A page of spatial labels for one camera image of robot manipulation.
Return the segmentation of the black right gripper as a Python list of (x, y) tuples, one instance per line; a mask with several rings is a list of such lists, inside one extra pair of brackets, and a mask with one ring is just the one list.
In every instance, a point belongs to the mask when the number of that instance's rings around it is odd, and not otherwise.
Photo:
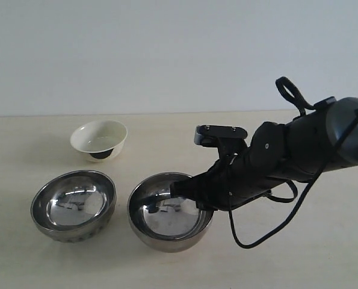
[(281, 171), (286, 157), (285, 134), (284, 125), (264, 122), (250, 143), (246, 138), (219, 139), (219, 159), (202, 174), (172, 182), (170, 195), (213, 211), (234, 210), (268, 196), (273, 188), (290, 182)]

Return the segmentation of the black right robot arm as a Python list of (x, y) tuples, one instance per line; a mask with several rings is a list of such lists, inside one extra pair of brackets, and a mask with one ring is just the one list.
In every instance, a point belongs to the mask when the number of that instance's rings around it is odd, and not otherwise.
[(282, 124), (264, 122), (246, 143), (238, 126), (199, 125), (194, 141), (217, 148), (218, 160), (205, 172), (170, 186), (172, 196), (203, 210), (239, 208), (284, 183), (310, 181), (318, 169), (358, 166), (358, 98), (325, 99), (317, 109)]

